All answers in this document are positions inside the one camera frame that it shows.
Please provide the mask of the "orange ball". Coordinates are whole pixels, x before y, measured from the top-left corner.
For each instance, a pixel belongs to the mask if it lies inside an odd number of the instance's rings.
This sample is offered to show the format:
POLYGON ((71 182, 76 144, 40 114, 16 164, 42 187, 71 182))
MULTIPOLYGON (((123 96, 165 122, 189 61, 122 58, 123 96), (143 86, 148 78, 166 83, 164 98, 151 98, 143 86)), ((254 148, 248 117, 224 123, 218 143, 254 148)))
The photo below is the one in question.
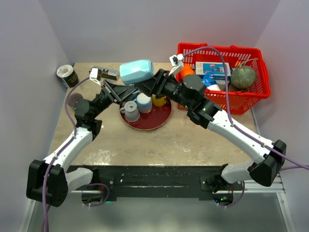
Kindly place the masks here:
POLYGON ((189 64, 184 64, 180 71, 180 77, 183 80, 187 75, 195 74, 195 71, 189 64))

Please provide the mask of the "aluminium frame rail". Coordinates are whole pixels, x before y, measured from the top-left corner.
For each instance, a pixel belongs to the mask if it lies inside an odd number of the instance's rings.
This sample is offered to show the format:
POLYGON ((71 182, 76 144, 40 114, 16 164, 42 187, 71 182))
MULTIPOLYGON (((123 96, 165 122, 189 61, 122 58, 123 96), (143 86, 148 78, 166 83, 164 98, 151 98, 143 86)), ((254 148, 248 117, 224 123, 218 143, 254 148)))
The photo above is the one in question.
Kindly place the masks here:
POLYGON ((72 161, 100 131, 102 122, 79 123, 68 139, 43 160, 28 168, 26 196, 41 202, 43 211, 59 207, 67 195, 87 188, 103 189, 101 198, 86 201, 88 207, 115 201, 120 197, 199 198, 210 200, 215 192, 233 187, 244 190, 245 181, 270 187, 286 160, 286 144, 271 141, 249 130, 224 110, 207 113, 189 111, 200 125, 226 138, 243 150, 249 162, 222 166, 74 166, 72 161))

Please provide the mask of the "silver black rectangular box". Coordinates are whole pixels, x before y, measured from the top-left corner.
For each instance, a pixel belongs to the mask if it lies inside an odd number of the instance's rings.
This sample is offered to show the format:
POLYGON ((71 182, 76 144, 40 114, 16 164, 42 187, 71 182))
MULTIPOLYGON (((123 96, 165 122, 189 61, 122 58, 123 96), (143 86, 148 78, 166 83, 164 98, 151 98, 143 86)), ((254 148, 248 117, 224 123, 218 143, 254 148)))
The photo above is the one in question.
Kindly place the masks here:
POLYGON ((116 81, 120 77, 120 74, 119 74, 118 70, 114 70, 114 69, 110 69, 110 68, 105 68, 105 67, 100 67, 100 66, 91 66, 89 72, 91 72, 94 68, 99 69, 99 73, 100 73, 99 80, 105 78, 105 79, 116 81))

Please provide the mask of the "grey footed mug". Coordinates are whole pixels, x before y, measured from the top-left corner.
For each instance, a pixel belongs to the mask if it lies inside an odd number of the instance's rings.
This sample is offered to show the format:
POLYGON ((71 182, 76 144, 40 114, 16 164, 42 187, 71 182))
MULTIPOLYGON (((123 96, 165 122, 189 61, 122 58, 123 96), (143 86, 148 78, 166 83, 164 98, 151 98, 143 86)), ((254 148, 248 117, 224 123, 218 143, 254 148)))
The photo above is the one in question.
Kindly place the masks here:
POLYGON ((120 108, 120 113, 125 115, 128 122, 136 122, 140 118, 140 112, 134 101, 127 101, 124 107, 120 108))

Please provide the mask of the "blue mug white base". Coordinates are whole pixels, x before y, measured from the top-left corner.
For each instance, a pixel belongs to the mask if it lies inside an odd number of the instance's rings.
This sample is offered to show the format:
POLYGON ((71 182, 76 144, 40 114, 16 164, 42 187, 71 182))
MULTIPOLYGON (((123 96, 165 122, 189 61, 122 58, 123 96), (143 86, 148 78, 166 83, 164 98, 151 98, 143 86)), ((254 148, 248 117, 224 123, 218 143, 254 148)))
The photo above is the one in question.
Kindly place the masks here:
POLYGON ((146 96, 144 93, 136 97, 136 104, 140 113, 147 114, 152 110, 152 98, 146 96))

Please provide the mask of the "green melon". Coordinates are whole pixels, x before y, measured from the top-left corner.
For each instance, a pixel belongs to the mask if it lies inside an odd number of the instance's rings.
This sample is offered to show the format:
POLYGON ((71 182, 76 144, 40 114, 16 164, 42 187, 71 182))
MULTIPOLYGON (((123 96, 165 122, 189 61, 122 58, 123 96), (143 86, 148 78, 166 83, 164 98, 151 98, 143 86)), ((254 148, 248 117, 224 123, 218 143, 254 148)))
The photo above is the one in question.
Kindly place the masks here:
POLYGON ((231 83, 235 88, 247 89, 251 87, 256 81, 256 73, 253 68, 249 66, 242 66, 236 68, 231 73, 231 83))

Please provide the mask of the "round red lacquer tray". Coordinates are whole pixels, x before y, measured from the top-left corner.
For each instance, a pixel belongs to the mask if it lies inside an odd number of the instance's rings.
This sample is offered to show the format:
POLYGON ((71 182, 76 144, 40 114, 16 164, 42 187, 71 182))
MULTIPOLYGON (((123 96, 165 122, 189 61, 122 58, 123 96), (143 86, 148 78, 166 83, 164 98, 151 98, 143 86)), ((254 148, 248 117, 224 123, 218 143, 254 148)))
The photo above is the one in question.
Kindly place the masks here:
POLYGON ((135 122, 129 122, 125 119, 124 113, 119 113, 122 120, 131 128, 139 131, 151 131, 164 125, 171 116, 172 104, 170 99, 165 98, 166 102, 162 106, 152 106, 151 112, 140 113, 140 118, 135 122))

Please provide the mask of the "lilac mug black handle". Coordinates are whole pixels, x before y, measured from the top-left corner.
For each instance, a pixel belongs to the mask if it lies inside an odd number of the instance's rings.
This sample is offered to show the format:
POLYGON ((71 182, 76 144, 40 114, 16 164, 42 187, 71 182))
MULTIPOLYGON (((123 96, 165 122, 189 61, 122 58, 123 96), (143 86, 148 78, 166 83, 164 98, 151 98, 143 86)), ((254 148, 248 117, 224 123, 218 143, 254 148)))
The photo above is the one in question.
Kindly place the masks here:
POLYGON ((66 105, 68 105, 69 107, 73 107, 76 104, 76 102, 78 102, 81 99, 83 99, 82 94, 72 93, 69 95, 68 99, 66 100, 66 105))

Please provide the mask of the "blue white product box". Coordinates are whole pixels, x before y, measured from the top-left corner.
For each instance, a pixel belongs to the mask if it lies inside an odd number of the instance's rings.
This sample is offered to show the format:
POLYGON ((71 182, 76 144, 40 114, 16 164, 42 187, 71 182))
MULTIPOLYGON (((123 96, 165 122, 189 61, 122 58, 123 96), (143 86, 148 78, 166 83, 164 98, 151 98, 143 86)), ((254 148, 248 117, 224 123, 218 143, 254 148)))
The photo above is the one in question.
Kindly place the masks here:
POLYGON ((213 73, 214 75, 224 76, 225 70, 224 65, 226 67, 227 75, 230 75, 230 67, 228 63, 223 64, 222 62, 202 62, 196 61, 195 68, 196 74, 202 75, 208 72, 213 73))

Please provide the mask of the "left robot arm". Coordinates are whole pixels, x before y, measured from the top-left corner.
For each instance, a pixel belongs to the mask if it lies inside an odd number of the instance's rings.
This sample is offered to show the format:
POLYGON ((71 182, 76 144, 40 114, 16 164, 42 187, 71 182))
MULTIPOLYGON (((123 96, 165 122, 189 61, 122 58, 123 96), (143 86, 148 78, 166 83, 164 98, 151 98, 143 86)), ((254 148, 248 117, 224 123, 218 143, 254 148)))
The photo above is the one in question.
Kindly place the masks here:
POLYGON ((26 196, 42 202, 44 209, 63 204, 68 193, 86 186, 96 189, 100 178, 90 168, 67 170, 81 151, 100 133, 102 120, 97 116, 111 104, 121 104, 134 94, 133 85, 118 85, 108 80, 103 82, 100 93, 93 100, 76 99, 73 105, 75 118, 71 118, 73 131, 65 142, 43 160, 34 160, 28 169, 26 196))

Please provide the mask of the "dark teal faceted mug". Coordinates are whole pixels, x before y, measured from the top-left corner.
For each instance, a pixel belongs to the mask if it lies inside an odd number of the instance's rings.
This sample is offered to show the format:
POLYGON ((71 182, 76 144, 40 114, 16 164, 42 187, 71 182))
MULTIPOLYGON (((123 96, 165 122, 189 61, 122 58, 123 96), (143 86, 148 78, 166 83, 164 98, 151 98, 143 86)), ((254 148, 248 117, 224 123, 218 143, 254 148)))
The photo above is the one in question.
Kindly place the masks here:
POLYGON ((133 101, 136 99, 136 97, 140 94, 139 90, 134 91, 127 99, 126 101, 133 101))

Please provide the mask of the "light blue faceted mug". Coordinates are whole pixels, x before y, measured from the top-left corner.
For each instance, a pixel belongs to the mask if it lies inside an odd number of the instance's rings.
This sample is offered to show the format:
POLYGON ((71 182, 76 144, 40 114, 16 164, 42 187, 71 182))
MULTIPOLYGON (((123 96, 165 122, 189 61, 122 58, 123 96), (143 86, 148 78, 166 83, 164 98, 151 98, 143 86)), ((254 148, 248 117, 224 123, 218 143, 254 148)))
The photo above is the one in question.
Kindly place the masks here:
POLYGON ((154 64, 147 59, 123 63, 119 68, 120 78, 125 85, 132 85, 153 77, 154 64))

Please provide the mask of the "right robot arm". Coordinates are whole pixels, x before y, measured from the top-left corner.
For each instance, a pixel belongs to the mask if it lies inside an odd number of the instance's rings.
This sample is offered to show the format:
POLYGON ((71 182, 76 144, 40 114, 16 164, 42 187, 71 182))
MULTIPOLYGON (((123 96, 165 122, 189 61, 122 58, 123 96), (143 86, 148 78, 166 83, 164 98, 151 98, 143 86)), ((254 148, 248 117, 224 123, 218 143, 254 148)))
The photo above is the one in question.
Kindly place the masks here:
POLYGON ((247 164, 224 164, 207 183, 214 191, 225 190, 237 181, 254 180, 269 187, 284 164, 285 159, 276 152, 285 153, 286 144, 265 139, 235 120, 219 105, 205 97, 206 86, 195 74, 187 75, 182 83, 172 74, 160 69, 155 75, 134 78, 133 85, 147 96, 168 97, 186 107, 187 116, 196 125, 224 137, 244 151, 251 161, 247 164))

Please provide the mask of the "blue white bottle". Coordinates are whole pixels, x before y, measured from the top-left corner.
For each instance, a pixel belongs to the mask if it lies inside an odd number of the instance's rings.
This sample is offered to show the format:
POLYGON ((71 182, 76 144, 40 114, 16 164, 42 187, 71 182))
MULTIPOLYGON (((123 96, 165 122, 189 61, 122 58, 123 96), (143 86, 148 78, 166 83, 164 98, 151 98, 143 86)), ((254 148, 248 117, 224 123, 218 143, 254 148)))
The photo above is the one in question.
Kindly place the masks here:
POLYGON ((201 82, 206 86, 208 90, 220 91, 220 88, 217 85, 212 72, 205 73, 201 82))

